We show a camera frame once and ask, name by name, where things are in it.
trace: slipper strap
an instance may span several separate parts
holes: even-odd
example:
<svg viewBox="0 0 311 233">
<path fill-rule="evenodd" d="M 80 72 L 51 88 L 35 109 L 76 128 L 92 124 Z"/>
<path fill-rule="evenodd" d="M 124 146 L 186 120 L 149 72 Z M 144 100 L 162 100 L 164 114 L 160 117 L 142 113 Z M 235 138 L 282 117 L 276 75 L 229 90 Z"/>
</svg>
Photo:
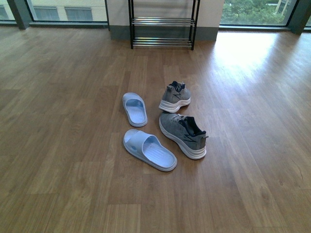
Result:
<svg viewBox="0 0 311 233">
<path fill-rule="evenodd" d="M 140 102 L 143 103 L 143 100 L 142 98 L 135 94 L 135 93 L 126 93 L 124 96 L 123 96 L 123 102 L 126 103 L 128 100 L 139 100 Z"/>
<path fill-rule="evenodd" d="M 134 134 L 131 137 L 130 140 L 128 140 L 126 144 L 129 145 L 132 150 L 136 150 L 137 153 L 144 155 L 142 151 L 142 146 L 150 136 L 154 136 L 154 135 L 145 133 L 143 131 L 138 131 L 136 134 Z"/>
</svg>

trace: slipper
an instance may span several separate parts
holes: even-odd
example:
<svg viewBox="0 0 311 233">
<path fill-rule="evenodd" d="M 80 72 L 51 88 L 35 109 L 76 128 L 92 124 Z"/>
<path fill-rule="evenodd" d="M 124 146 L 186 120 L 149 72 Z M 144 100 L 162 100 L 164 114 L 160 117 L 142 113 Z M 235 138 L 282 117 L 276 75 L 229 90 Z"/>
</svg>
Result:
<svg viewBox="0 0 311 233">
<path fill-rule="evenodd" d="M 123 144 L 130 154 L 160 171 L 172 171 L 177 165 L 174 154 L 152 134 L 129 130 L 124 135 Z"/>
<path fill-rule="evenodd" d="M 148 119 L 142 98 L 135 93 L 129 92 L 124 94 L 122 100 L 130 124 L 134 127 L 146 125 Z"/>
</svg>

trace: metal shoe rack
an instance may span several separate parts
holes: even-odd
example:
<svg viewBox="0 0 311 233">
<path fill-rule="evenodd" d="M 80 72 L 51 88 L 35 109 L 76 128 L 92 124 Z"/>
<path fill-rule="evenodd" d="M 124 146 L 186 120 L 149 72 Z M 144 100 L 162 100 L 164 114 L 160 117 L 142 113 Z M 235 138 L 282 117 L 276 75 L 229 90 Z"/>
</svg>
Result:
<svg viewBox="0 0 311 233">
<path fill-rule="evenodd" d="M 193 50 L 199 15 L 200 0 L 193 0 L 191 18 L 135 17 L 134 0 L 128 0 L 131 48 L 133 47 L 184 47 Z M 136 37 L 136 26 L 188 27 L 188 38 Z"/>
</svg>

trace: shoelace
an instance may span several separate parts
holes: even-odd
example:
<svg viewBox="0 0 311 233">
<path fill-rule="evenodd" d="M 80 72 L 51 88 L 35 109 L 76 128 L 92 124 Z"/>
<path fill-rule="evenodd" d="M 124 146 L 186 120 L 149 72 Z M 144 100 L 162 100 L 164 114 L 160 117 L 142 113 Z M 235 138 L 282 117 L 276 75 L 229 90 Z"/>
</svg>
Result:
<svg viewBox="0 0 311 233">
<path fill-rule="evenodd" d="M 177 83 L 177 89 L 178 89 L 178 92 L 180 92 L 182 89 L 185 89 L 185 84 L 184 83 Z"/>
<path fill-rule="evenodd" d="M 183 115 L 177 114 L 177 115 L 173 116 L 173 120 L 176 121 L 176 122 L 179 122 L 180 120 L 185 119 L 186 117 L 187 116 L 183 116 Z"/>
</svg>

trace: white sneaker sole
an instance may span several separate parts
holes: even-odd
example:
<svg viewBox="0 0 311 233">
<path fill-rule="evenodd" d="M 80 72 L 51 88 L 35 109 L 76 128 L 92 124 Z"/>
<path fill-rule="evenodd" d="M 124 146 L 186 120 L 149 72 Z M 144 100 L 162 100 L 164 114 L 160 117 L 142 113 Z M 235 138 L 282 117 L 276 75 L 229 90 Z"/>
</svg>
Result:
<svg viewBox="0 0 311 233">
<path fill-rule="evenodd" d="M 190 99 L 191 98 L 189 98 L 189 100 L 180 100 L 177 103 L 170 103 L 165 100 L 161 100 L 159 109 L 169 113 L 176 113 L 180 109 L 180 107 L 190 104 Z"/>
<path fill-rule="evenodd" d="M 183 151 L 183 153 L 191 159 L 201 159 L 205 156 L 206 154 L 206 146 L 204 146 L 202 149 L 200 150 L 192 150 L 191 148 L 189 148 L 186 143 L 184 143 L 181 139 L 179 139 L 178 137 L 174 136 L 173 134 L 167 132 L 165 130 L 165 128 L 162 126 L 161 124 L 161 119 L 159 119 L 159 125 L 160 125 L 160 129 L 162 131 L 162 133 L 168 137 L 169 139 L 173 140 L 174 142 L 176 142 L 178 144 L 178 146 L 180 147 L 180 149 Z"/>
</svg>

